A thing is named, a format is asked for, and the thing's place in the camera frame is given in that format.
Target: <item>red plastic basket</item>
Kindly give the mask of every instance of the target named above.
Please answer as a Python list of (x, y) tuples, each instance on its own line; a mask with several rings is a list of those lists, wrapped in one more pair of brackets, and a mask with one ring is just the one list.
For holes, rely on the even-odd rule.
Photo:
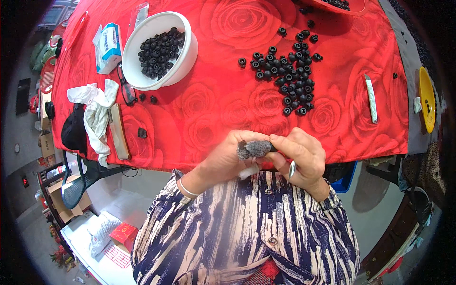
[(51, 39), (49, 40), (49, 45), (51, 47), (56, 47), (58, 39), (60, 39), (65, 32), (68, 25), (68, 19), (62, 21), (58, 26), (52, 31)]
[(44, 64), (41, 70), (40, 90), (44, 94), (48, 94), (52, 90), (54, 83), (54, 68), (56, 66), (56, 57), (50, 57)]
[(333, 5), (325, 3), (322, 0), (301, 0), (301, 2), (318, 9), (323, 9), (338, 14), (362, 16), (367, 12), (366, 0), (348, 0), (350, 3), (350, 11), (334, 7)]

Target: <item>shirt button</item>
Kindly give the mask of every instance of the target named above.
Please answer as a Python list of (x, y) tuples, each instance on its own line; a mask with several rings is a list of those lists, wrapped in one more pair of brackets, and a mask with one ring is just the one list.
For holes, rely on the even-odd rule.
[(268, 239), (268, 242), (271, 244), (271, 245), (276, 245), (277, 244), (277, 239), (274, 238), (274, 237), (270, 237)]

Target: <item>black mesh chair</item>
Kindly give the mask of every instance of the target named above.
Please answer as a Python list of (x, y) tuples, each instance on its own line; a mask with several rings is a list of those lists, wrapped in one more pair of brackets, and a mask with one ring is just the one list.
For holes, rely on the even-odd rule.
[[(82, 159), (84, 159), (84, 164), (87, 167), (86, 173), (83, 172)], [(62, 183), (62, 200), (68, 209), (76, 207), (84, 192), (99, 179), (130, 169), (130, 167), (126, 166), (108, 169), (101, 166), (97, 161), (90, 161), (78, 155), (80, 177), (67, 183), (71, 171), (68, 167), (67, 152), (65, 150), (63, 151), (63, 160), (67, 171)]]

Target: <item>black bag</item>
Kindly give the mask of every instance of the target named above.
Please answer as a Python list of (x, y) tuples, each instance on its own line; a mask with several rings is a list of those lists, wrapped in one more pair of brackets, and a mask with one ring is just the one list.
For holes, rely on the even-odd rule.
[(84, 127), (84, 104), (75, 103), (73, 112), (62, 128), (62, 143), (70, 150), (78, 150), (87, 157), (87, 135)]

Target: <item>silver bracelet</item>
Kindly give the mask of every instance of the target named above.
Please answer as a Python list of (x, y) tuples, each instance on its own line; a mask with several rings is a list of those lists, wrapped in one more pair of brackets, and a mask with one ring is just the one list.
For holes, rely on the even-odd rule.
[(182, 189), (184, 189), (184, 191), (187, 192), (188, 194), (198, 197), (199, 194), (192, 193), (192, 192), (188, 191), (188, 190), (184, 187), (184, 185), (182, 184), (182, 178), (183, 178), (183, 177), (184, 177), (184, 176), (182, 176), (182, 177), (179, 179), (179, 183), (181, 184)]

